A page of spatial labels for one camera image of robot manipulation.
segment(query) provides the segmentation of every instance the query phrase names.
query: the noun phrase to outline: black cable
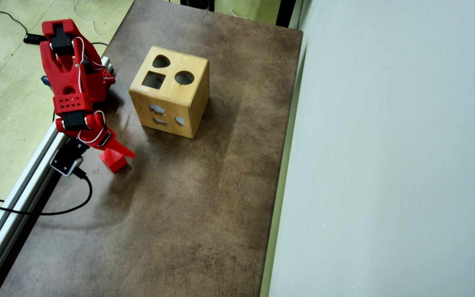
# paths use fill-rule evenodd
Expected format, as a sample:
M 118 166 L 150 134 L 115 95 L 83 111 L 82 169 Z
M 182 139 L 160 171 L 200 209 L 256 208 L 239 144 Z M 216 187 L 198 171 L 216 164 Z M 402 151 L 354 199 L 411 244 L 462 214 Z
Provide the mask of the black cable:
M 8 15 L 11 19 L 15 20 L 18 24 L 21 25 L 21 27 L 23 27 L 25 29 L 25 34 L 28 34 L 27 28 L 25 28 L 25 26 L 23 24 L 21 24 L 17 19 L 13 18 L 12 15 L 10 15 L 10 13 L 4 12 L 4 11 L 0 11 L 0 13 L 4 13 L 5 15 Z
M 86 205 L 91 200 L 91 195 L 93 194 L 93 186 L 91 186 L 91 181 L 89 180 L 87 175 L 85 175 L 85 172 L 82 171 L 79 167 L 75 167 L 74 170 L 73 170 L 73 173 L 77 177 L 87 181 L 87 184 L 89 185 L 89 196 L 87 196 L 87 199 L 82 204 L 77 205 L 77 206 L 75 206 L 73 208 L 70 208 L 68 210 L 57 211 L 57 212 L 28 212 L 28 211 L 19 211 L 19 210 L 9 209 L 9 208 L 5 208 L 5 207 L 0 207 L 0 210 L 5 210 L 5 211 L 8 211 L 8 212 L 12 212 L 13 214 L 19 214 L 19 215 L 58 216 L 58 215 L 67 214 L 68 212 L 71 212 L 71 211 L 74 211 L 74 210 L 77 210 L 77 209 L 83 207 L 84 205 Z

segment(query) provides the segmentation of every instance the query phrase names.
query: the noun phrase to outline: white wire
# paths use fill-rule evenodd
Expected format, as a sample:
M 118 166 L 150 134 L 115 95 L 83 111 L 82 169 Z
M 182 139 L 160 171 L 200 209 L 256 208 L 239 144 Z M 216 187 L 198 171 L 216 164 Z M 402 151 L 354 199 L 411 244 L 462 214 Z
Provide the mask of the white wire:
M 102 119 L 104 120 L 104 126 L 102 127 L 102 130 L 100 130 L 100 133 L 98 133 L 98 135 L 92 140 L 92 141 L 83 141 L 81 138 L 80 138 L 80 133 L 82 133 L 82 131 L 80 130 L 78 132 L 78 140 L 83 142 L 83 143 L 92 143 L 92 142 L 95 142 L 99 137 L 100 135 L 102 135 L 102 132 L 104 132 L 104 129 L 107 127 L 106 125 L 106 115 L 104 115 L 104 112 L 103 111 L 95 111 L 93 114 L 95 113 L 101 113 L 102 114 Z
M 234 17 L 239 17 L 240 19 L 247 19 L 246 17 L 242 17 L 242 16 L 239 16 L 239 15 L 235 14 L 234 11 L 232 10 L 232 8 L 230 8 L 230 12 L 232 13 L 232 15 Z
M 98 66 L 102 67 L 101 69 L 104 69 L 104 65 L 98 64 L 97 62 L 94 62 L 94 61 L 90 61 L 90 62 L 93 63 L 93 64 L 95 64 L 95 65 L 98 65 Z
M 80 69 L 81 69 L 81 65 L 83 63 L 83 50 L 84 50 L 83 39 L 79 36 L 76 36 L 75 38 L 78 38 L 82 41 L 82 60 L 78 64 L 76 64 L 76 66 L 78 67 L 78 88 L 79 88 L 80 92 L 82 92 L 82 75 L 80 73 Z
M 93 23 L 93 30 L 94 32 L 96 33 L 96 35 L 98 35 L 98 37 L 102 38 L 104 41 L 106 41 L 107 43 L 109 43 L 109 40 L 105 39 L 102 37 L 102 35 L 98 34 L 98 32 L 96 31 L 96 28 L 94 27 L 94 21 L 92 19 L 89 19 L 88 17 L 84 16 L 84 15 L 81 15 L 79 13 L 76 12 L 76 6 L 78 4 L 75 2 L 75 0 L 73 0 L 73 8 L 74 8 L 74 13 L 76 13 L 76 15 L 78 15 L 78 17 L 83 17 L 84 19 L 88 19 L 89 21 L 91 21 Z

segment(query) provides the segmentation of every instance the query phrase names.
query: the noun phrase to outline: hole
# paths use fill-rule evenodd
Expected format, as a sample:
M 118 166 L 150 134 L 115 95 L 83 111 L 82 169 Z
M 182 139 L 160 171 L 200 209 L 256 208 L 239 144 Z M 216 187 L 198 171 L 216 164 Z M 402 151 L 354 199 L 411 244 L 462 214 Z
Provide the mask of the hole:
M 163 120 L 159 120 L 158 118 L 152 118 L 152 120 L 157 125 L 168 126 L 167 122 L 164 122 Z
M 184 126 L 184 118 L 183 117 L 175 117 L 177 123 L 181 126 Z
M 149 110 L 150 111 L 154 111 L 155 113 L 160 113 L 161 115 L 164 115 L 164 113 L 166 113 L 166 111 L 164 110 L 164 108 L 156 105 L 156 104 L 152 104 L 149 106 Z
M 170 60 L 163 55 L 158 55 L 153 60 L 153 67 L 155 68 L 164 68 L 170 66 Z
M 189 85 L 194 82 L 194 75 L 188 71 L 180 71 L 175 75 L 175 81 L 181 85 Z
M 146 75 L 146 78 L 142 82 L 142 85 L 159 90 L 165 78 L 166 78 L 166 75 L 148 71 L 148 74 Z
M 73 88 L 71 87 L 65 87 L 63 89 L 63 92 L 62 92 L 64 95 L 67 95 L 67 94 L 75 94 L 76 92 L 74 91 Z

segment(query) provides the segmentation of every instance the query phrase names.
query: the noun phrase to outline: wooden shape sorter box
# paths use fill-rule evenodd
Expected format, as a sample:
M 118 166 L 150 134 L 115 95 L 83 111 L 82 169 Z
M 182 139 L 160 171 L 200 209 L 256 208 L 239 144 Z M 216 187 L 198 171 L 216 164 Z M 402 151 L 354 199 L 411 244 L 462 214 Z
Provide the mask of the wooden shape sorter box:
M 209 61 L 151 47 L 129 95 L 142 126 L 192 139 L 210 97 Z

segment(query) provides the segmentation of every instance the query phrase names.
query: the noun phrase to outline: red block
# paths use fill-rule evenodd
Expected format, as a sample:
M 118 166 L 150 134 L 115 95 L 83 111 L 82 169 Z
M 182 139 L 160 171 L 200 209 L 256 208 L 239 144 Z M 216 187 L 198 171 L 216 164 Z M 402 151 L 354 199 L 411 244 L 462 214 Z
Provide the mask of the red block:
M 128 163 L 123 154 L 109 148 L 100 154 L 100 159 L 112 172 L 117 172 Z

